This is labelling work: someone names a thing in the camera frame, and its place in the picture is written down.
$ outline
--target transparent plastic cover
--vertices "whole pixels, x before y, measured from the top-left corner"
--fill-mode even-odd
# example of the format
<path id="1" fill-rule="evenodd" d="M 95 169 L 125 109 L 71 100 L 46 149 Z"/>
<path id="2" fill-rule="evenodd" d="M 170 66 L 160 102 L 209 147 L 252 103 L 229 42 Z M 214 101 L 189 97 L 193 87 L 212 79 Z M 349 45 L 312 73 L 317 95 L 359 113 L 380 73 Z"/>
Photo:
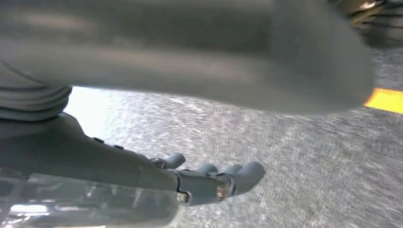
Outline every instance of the transparent plastic cover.
<path id="1" fill-rule="evenodd" d="M 153 228 L 179 208 L 176 192 L 0 169 L 1 228 Z"/>

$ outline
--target gray carpet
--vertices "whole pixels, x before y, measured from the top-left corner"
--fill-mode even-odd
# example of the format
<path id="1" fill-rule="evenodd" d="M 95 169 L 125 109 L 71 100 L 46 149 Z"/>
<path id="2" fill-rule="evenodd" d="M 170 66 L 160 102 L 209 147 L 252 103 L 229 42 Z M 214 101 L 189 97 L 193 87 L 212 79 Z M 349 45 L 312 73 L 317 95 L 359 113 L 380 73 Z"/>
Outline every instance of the gray carpet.
<path id="1" fill-rule="evenodd" d="M 403 89 L 403 49 L 374 51 L 377 86 Z M 266 114 L 168 95 L 76 88 L 67 112 L 90 136 L 185 168 L 260 161 L 252 192 L 191 208 L 180 228 L 403 228 L 403 115 Z"/>

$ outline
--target yellow line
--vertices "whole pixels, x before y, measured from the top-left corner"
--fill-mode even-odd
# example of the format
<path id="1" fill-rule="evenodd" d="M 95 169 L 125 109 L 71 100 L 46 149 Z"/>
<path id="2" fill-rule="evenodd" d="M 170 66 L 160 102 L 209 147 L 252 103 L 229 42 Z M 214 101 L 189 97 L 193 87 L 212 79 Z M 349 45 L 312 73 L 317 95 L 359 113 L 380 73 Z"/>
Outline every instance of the yellow line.
<path id="1" fill-rule="evenodd" d="M 376 88 L 365 106 L 403 114 L 403 91 Z"/>

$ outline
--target bolt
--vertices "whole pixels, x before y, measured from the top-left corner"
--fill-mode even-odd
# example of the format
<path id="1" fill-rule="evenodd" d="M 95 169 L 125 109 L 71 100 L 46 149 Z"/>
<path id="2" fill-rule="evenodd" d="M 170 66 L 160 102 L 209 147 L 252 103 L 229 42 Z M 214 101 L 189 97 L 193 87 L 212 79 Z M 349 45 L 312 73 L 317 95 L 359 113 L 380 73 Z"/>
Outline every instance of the bolt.
<path id="1" fill-rule="evenodd" d="M 220 185 L 217 187 L 217 199 L 218 200 L 223 200 L 228 197 L 228 193 L 230 191 L 230 188 L 228 185 Z"/>
<path id="2" fill-rule="evenodd" d="M 186 192 L 178 192 L 178 194 L 176 195 L 176 200 L 178 200 L 178 202 L 180 203 L 188 203 L 189 199 L 190 196 Z"/>

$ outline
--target gray robotic hand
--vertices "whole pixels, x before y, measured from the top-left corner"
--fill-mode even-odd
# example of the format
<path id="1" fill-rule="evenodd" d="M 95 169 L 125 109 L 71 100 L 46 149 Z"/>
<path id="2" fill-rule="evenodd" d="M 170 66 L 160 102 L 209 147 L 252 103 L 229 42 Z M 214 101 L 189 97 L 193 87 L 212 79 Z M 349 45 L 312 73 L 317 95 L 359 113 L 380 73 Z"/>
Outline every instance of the gray robotic hand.
<path id="1" fill-rule="evenodd" d="M 2 228 L 160 227 L 188 206 L 251 190 L 262 165 L 180 170 L 182 154 L 146 158 L 84 135 L 67 114 L 41 122 L 0 120 Z"/>

